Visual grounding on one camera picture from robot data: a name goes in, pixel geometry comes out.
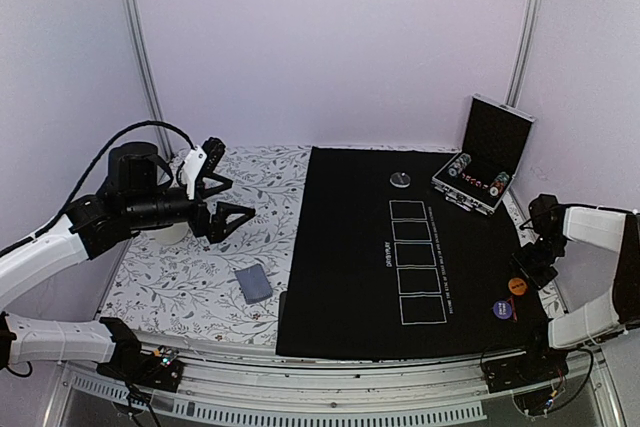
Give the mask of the orange big blind button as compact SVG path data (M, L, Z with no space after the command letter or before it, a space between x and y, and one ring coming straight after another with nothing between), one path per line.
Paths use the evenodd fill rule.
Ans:
M527 282L520 277L512 277L508 281L508 289L513 296L524 296L528 291Z

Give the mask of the triangular all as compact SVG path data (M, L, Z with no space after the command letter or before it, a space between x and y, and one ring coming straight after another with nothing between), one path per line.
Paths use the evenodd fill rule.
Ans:
M511 308L511 316L509 318L510 321L516 323L518 321L518 315L517 315L517 310L516 310L516 303L515 303L515 298L514 297L510 297L509 299L507 299L506 301L510 308Z

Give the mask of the purple small blind button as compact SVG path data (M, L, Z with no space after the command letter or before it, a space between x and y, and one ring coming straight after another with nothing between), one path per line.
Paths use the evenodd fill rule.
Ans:
M510 302L499 300L494 303L492 312L498 319L509 320L513 316L513 307Z

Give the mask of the black dealer button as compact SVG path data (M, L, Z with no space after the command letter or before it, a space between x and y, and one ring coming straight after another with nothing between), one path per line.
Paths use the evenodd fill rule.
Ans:
M406 189L411 185L411 177L406 172L394 172L389 178L390 184L399 189Z

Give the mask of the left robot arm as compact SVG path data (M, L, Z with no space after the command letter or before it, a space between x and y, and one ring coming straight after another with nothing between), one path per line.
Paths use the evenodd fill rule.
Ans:
M94 194L72 189L60 210L43 226L1 251L1 305L7 307L28 290L58 273L94 260L144 231L182 226L211 244L226 240L251 220L249 207L208 198L230 189L232 180L216 174L226 146L218 138L191 143L178 169L164 161L156 145L118 141L146 127L125 127L99 150L88 167L108 159L107 176ZM33 361L89 361L100 374L129 384L158 386L177 381L182 365L176 350L159 347L145 353L124 321L102 317L91 322L56 322L1 313L1 366Z

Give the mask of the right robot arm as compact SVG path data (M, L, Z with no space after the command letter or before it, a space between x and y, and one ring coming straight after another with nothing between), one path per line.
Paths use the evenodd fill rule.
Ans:
M556 364L554 350L597 344L639 326L639 211L562 203L541 194L520 226L536 240L519 248L511 263L529 287L557 279L570 311L547 322L533 347L517 362L517 374L537 383Z

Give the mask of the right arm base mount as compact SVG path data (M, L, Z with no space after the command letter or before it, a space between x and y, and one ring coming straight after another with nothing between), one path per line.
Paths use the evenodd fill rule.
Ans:
M548 414L554 407L569 372L568 353L548 348L505 356L504 348L487 348L479 366L491 394L514 391L525 387L537 389L516 394L512 400L522 414L537 417Z

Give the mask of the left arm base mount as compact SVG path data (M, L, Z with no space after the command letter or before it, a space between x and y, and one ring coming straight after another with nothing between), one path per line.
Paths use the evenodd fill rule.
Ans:
M175 347L161 345L152 352L143 352L136 338L119 339L109 361L99 363L96 371L125 384L176 393L184 363Z

